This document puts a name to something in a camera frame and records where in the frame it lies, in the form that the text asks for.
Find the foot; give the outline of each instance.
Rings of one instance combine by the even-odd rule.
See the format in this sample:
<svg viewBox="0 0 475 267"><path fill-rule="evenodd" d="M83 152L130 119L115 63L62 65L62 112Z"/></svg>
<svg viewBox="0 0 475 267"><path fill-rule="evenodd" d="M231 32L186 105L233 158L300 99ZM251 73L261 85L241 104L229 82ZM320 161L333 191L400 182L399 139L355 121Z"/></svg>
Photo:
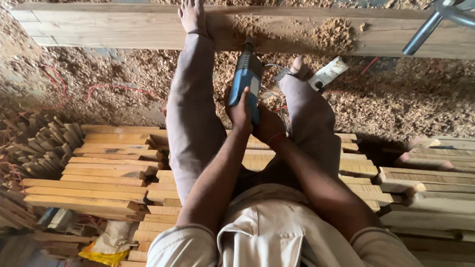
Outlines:
<svg viewBox="0 0 475 267"><path fill-rule="evenodd" d="M303 55L300 55L294 59L294 63L292 64L292 68L290 68L290 72L304 81L308 80L313 75L313 73L310 71L310 68L304 63Z"/></svg>
<svg viewBox="0 0 475 267"><path fill-rule="evenodd" d="M204 0L185 0L178 8L178 16L187 33L198 33L207 37L203 2Z"/></svg>

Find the yellow plastic bag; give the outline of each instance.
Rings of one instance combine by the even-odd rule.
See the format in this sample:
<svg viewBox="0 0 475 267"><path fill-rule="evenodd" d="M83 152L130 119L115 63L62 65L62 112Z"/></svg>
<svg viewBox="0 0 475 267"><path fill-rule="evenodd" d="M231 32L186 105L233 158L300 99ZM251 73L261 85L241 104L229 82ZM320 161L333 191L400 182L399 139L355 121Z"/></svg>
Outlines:
<svg viewBox="0 0 475 267"><path fill-rule="evenodd" d="M97 261L111 267L118 267L119 263L129 254L130 250L117 253L117 254L102 254L92 252L91 249L94 247L95 242L92 242L89 246L83 248L78 255L85 257L89 260Z"/></svg>

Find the grey trousers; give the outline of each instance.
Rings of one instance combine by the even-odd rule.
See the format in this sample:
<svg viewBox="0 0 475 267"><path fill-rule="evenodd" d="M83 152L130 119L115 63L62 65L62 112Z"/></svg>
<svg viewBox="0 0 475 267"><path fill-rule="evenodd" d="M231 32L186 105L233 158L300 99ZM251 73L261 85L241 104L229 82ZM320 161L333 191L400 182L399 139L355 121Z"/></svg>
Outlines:
<svg viewBox="0 0 475 267"><path fill-rule="evenodd" d="M218 153L226 131L213 102L214 42L188 34L171 84L167 103L170 166L178 195L186 202L204 168ZM338 177L341 140L333 134L335 115L328 102L310 85L292 75L280 82L290 117L290 138L332 177ZM302 190L290 167L276 155L261 172L241 167L233 197L263 183Z"/></svg>

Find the man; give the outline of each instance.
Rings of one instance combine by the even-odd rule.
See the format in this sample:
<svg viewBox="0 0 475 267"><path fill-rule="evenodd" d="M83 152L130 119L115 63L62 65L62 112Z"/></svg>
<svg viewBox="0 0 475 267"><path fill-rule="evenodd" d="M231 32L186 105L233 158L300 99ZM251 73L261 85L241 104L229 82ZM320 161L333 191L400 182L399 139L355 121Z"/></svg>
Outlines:
<svg viewBox="0 0 475 267"><path fill-rule="evenodd" d="M147 266L421 266L338 178L334 113L299 79L306 74L302 58L280 83L290 137L263 107L252 126L249 88L227 108L233 128L226 136L213 103L215 51L202 0L186 0L178 15L188 34L167 127L183 208L176 226L152 243ZM261 172L241 165L251 133L276 152Z"/></svg>

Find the blue power tool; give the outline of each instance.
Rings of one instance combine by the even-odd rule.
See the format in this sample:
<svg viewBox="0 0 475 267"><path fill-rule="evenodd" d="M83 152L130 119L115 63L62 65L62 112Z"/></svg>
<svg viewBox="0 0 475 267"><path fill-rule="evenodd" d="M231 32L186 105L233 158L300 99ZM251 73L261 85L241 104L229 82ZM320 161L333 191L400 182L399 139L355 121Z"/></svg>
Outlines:
<svg viewBox="0 0 475 267"><path fill-rule="evenodd" d="M229 92L229 106L236 106L241 99L241 94L246 86L251 88L251 93L247 97L249 108L251 109L251 122L253 125L259 124L259 110L257 109L257 96L261 90L262 62L254 54L254 44L250 38L244 42L241 55L237 59L236 71L234 73L233 85Z"/></svg>

